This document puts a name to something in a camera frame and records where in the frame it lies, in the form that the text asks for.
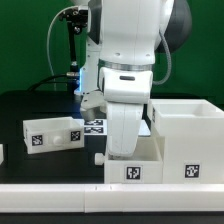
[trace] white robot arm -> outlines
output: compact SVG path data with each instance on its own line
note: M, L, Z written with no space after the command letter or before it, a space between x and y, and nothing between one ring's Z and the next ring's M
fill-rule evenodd
M84 96L81 112L84 117L90 115L89 105L96 106L88 102L91 94L101 96L107 111L107 151L112 156L131 157L137 143L143 106L150 98L151 68L161 42L159 31L165 33L175 1L91 0L74 3L88 3L89 6L87 58L81 70L81 87L82 92L90 94ZM92 92L96 89L103 94Z

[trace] white box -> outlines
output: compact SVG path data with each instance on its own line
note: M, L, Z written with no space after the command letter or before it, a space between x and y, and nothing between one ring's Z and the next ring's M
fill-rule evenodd
M155 138L139 137L132 157L113 160L106 151L104 182L108 183L162 183L163 161Z
M28 153L84 147L84 128L72 117L23 121Z
M224 112L205 100L151 100L152 136L163 137L163 183L224 183Z

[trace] green wall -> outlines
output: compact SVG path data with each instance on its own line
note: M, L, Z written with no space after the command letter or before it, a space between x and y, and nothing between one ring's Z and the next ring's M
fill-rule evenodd
M221 107L224 105L224 1L189 0L189 4L192 35L172 55L170 80L152 91L195 94ZM46 57L48 26L55 14L71 3L69 0L5 0L0 5L0 93L25 90L50 75ZM84 38L77 41L83 61ZM65 22L57 22L53 29L51 54L56 73L66 72L69 53ZM165 70L165 57L157 55L155 79L160 79Z

